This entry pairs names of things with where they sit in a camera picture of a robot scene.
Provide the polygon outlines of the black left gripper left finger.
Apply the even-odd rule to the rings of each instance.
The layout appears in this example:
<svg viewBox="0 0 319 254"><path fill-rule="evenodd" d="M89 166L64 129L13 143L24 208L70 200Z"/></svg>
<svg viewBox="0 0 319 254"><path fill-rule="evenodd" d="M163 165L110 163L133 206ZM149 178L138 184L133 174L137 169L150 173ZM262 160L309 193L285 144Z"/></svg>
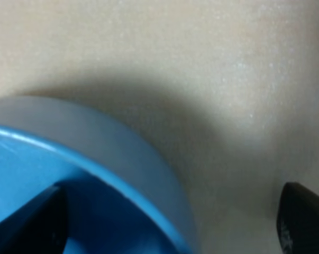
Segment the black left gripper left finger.
<svg viewBox="0 0 319 254"><path fill-rule="evenodd" d="M66 192L51 186L0 222L0 253L63 253L68 235Z"/></svg>

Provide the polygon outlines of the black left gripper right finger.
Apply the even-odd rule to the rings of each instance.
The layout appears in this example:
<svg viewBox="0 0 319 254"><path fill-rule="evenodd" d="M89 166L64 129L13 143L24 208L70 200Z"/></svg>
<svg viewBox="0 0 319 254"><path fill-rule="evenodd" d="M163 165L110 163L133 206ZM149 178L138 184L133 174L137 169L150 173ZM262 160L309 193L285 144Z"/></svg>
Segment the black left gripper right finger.
<svg viewBox="0 0 319 254"><path fill-rule="evenodd" d="M295 182L279 199L277 234L282 253L319 253L319 196Z"/></svg>

